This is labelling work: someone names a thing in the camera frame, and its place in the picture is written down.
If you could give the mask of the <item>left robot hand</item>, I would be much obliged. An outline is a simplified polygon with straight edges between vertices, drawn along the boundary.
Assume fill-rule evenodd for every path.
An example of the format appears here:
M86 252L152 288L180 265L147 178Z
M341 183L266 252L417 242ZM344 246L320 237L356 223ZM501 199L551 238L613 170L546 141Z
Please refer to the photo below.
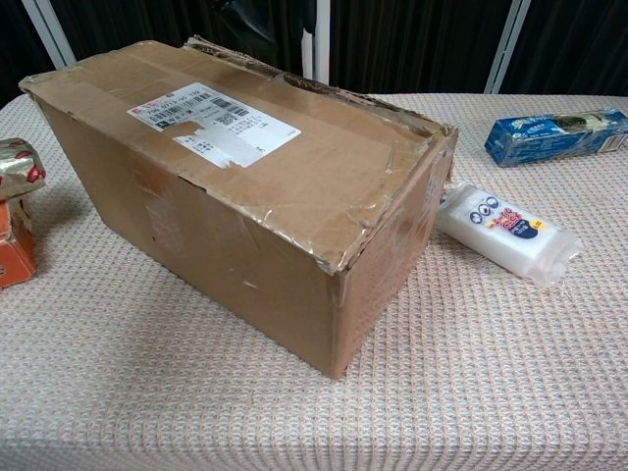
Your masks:
M283 2L282 25L287 34L288 45L300 45L304 32L315 33L317 22L316 0L288 0Z

